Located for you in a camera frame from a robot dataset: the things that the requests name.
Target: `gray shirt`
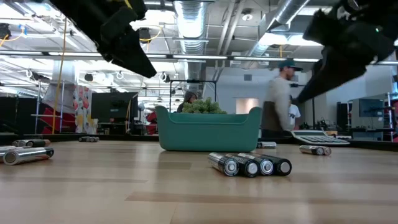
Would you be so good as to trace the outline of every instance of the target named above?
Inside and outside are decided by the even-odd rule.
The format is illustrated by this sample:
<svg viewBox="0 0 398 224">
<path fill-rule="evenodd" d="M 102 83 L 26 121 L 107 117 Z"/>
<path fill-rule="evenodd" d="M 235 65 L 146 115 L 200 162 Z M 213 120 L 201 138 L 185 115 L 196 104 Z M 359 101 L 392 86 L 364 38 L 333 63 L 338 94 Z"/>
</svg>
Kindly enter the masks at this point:
<svg viewBox="0 0 398 224">
<path fill-rule="evenodd" d="M 269 81 L 262 107 L 261 128 L 272 131 L 290 129 L 289 81 L 277 76 Z"/>
</svg>

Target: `person with dark hair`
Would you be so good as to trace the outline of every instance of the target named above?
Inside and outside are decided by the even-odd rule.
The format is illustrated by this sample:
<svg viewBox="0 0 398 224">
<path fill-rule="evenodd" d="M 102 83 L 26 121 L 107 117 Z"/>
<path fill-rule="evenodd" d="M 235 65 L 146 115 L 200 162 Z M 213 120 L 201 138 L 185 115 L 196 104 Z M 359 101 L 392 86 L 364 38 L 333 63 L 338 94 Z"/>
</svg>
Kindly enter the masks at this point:
<svg viewBox="0 0 398 224">
<path fill-rule="evenodd" d="M 261 129 L 263 137 L 281 136 L 290 130 L 289 95 L 290 83 L 295 71 L 302 71 L 292 59 L 279 63 L 279 75 L 269 81 L 262 107 Z"/>
<path fill-rule="evenodd" d="M 191 92 L 191 91 L 185 92 L 184 102 L 182 102 L 182 104 L 180 104 L 180 106 L 178 106 L 177 113 L 182 113 L 184 103 L 193 103 L 195 100 L 197 100 L 197 98 L 198 97 L 194 92 Z"/>
<path fill-rule="evenodd" d="M 289 118 L 290 118 L 290 128 L 293 130 L 298 130 L 299 127 L 296 125 L 299 117 L 301 117 L 299 108 L 292 104 L 293 96 L 290 96 L 289 100 Z"/>
</svg>

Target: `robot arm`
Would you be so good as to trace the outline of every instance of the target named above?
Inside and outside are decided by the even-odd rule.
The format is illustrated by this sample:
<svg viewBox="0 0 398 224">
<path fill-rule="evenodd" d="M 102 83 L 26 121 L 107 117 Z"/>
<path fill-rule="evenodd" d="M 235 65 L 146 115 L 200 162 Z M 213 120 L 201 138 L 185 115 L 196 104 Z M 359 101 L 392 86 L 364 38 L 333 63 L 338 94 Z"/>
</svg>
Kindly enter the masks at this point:
<svg viewBox="0 0 398 224">
<path fill-rule="evenodd" d="M 139 33 L 130 22 L 143 19 L 147 8 L 143 0 L 50 0 L 97 46 L 103 58 L 147 78 L 156 70 L 139 44 Z"/>
<path fill-rule="evenodd" d="M 398 1 L 341 0 L 328 14 L 316 12 L 303 38 L 325 47 L 299 102 L 360 77 L 375 58 L 380 62 L 395 51 Z"/>
</svg>

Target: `teal plastic bin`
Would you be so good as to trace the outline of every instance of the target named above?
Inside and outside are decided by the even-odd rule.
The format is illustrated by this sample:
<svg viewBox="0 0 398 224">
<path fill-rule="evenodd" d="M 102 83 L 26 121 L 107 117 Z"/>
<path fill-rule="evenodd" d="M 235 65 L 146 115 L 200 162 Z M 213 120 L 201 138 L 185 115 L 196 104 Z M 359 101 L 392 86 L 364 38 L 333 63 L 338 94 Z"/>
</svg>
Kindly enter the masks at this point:
<svg viewBox="0 0 398 224">
<path fill-rule="evenodd" d="M 157 106 L 156 117 L 165 150 L 250 152 L 257 146 L 261 108 L 249 114 L 184 114 Z"/>
</svg>

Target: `green plant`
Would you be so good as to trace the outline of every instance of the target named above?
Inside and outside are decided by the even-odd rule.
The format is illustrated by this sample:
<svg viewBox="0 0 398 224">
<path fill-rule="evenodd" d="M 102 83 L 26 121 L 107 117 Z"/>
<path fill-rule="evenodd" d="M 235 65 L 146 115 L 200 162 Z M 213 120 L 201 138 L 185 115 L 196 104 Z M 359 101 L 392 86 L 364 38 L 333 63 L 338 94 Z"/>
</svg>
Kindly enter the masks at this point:
<svg viewBox="0 0 398 224">
<path fill-rule="evenodd" d="M 205 101 L 195 100 L 193 103 L 184 103 L 183 113 L 226 114 L 217 102 L 212 103 L 208 97 Z"/>
</svg>

